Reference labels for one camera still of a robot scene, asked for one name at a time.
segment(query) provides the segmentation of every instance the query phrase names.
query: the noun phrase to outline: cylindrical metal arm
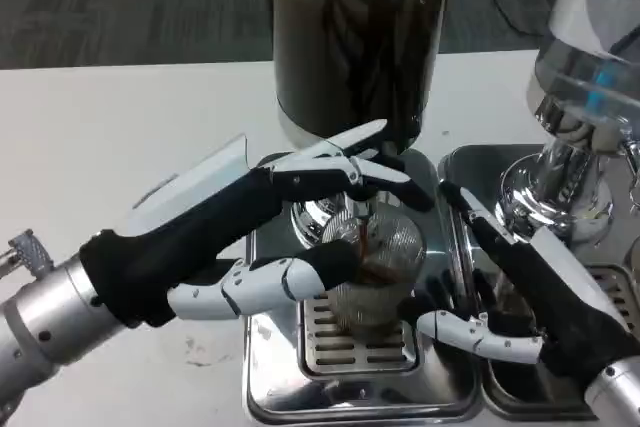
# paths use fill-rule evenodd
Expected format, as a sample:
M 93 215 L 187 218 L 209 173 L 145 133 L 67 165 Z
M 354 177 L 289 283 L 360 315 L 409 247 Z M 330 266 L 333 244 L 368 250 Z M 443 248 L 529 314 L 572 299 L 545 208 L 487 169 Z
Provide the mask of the cylindrical metal arm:
M 0 306 L 0 406 L 122 328 L 77 257 L 25 285 Z
M 600 372 L 584 400 L 605 425 L 640 425 L 640 357 L 620 360 Z

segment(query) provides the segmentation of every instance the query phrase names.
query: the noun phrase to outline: coffee stain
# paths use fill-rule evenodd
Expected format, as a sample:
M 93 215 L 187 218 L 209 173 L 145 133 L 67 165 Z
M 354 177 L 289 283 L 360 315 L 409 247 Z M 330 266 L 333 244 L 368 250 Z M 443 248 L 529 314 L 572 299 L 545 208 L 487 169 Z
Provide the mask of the coffee stain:
M 211 365 L 209 362 L 196 362 L 194 360 L 187 360 L 185 364 L 193 365 L 195 367 L 209 367 Z
M 269 340 L 271 338 L 271 331 L 263 326 L 258 326 L 258 333 L 262 336 L 264 340 Z

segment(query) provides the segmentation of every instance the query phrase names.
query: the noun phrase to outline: stainless steel tray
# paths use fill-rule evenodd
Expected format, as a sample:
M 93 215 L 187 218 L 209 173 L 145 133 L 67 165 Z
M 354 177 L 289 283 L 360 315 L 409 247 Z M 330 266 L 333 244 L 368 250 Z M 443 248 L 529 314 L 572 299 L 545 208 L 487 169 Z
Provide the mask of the stainless steel tray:
M 437 178 L 429 161 L 415 151 L 405 153 L 404 159 L 407 171 L 435 194 Z M 455 270 L 459 262 L 451 258 L 455 254 L 448 242 L 451 235 L 445 231 L 450 223 L 442 221 L 441 208 L 438 205 L 428 215 L 407 211 L 423 233 L 428 248 L 416 289 L 423 288 L 427 276 L 445 270 L 462 280 L 461 273 Z M 252 235 L 247 249 L 250 259 L 302 249 L 291 226 L 288 206 L 282 215 Z M 457 297 L 464 299 L 464 285 L 460 283 L 458 288 Z M 303 307 L 256 315 L 247 321 L 243 390 L 247 410 L 258 421 L 267 424 L 389 421 L 424 425 L 425 421 L 461 421 L 472 417 L 481 407 L 478 363 L 463 352 L 434 346 L 422 336 L 414 338 L 407 326 L 402 329 L 405 344 L 402 347 L 398 342 L 393 346 L 365 344 L 357 347 L 356 354 L 354 343 L 354 355 L 339 354 L 348 363 L 318 366 L 317 350 L 311 354 L 308 349 L 319 344 L 308 338 L 315 331 L 309 330 L 305 315 L 309 307 L 315 306 L 319 304 L 310 302 Z M 320 310 L 318 314 L 327 316 L 326 311 Z M 329 323 L 319 325 L 332 329 Z M 341 340 L 351 344 L 349 338 Z M 389 354 L 383 359 L 385 362 L 367 353 L 377 348 L 378 352 Z M 326 351 L 320 355 L 326 357 Z M 374 362 L 366 357 L 373 357 Z
M 440 175 L 467 187 L 487 207 L 496 205 L 500 176 L 514 161 L 539 151 L 531 145 L 483 145 L 462 147 L 440 164 Z M 609 235 L 597 248 L 584 246 L 577 257 L 587 265 L 614 303 L 638 333 L 640 310 L 624 258 L 640 233 L 640 220 L 628 215 L 628 178 L 624 165 L 610 166 L 607 181 L 614 195 L 614 218 Z M 460 252 L 467 285 L 473 268 L 481 269 L 497 281 L 499 269 L 478 248 L 473 236 L 457 214 L 449 209 L 453 242 Z M 483 363 L 482 386 L 485 401 L 498 415 L 509 420 L 586 420 L 593 414 L 582 402 L 571 382 L 554 377 L 542 366 L 522 366 L 501 362 Z

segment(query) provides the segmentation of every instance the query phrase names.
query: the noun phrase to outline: white table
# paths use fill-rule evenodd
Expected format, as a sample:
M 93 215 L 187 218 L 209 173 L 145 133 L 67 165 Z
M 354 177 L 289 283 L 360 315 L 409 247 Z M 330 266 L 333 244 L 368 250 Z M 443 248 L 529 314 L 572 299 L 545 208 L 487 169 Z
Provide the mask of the white table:
M 437 164 L 465 144 L 543 142 L 525 103 L 534 59 L 533 51 L 439 56 L 415 147 Z M 4 71 L 0 92 L 0 241 L 31 227 L 57 261 L 237 134 L 247 134 L 252 164 L 290 148 L 271 63 Z M 243 242 L 225 253 L 243 255 Z M 28 280 L 4 279 L 1 295 Z M 29 392 L 11 425 L 249 425 L 241 324 L 173 321 L 121 333 Z M 493 422 L 483 414 L 471 424 Z

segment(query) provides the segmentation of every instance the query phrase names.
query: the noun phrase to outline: robotic hand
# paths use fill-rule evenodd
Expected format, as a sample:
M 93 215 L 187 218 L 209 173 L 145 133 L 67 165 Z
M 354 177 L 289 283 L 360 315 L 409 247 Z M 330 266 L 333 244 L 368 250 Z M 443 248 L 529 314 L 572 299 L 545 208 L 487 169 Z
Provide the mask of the robotic hand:
M 351 280 L 360 260 L 344 241 L 250 266 L 218 254 L 277 216 L 285 201 L 383 189 L 428 210 L 431 199 L 401 163 L 376 150 L 385 127 L 370 122 L 253 169 L 240 138 L 163 182 L 58 267 L 30 231 L 16 237 L 0 256 L 0 275 L 24 265 L 36 280 L 0 309 L 0 423 L 24 391 L 124 327 L 159 327 L 176 315 L 237 318 Z
M 419 298 L 408 299 L 401 314 L 433 339 L 481 357 L 542 361 L 554 374 L 576 382 L 598 418 L 610 425 L 638 425 L 640 342 L 584 266 L 546 227 L 529 242 L 516 239 L 467 189 L 444 181 L 440 191 L 526 300 L 537 335 L 498 335 L 488 327 L 491 313 L 458 316 L 433 310 Z

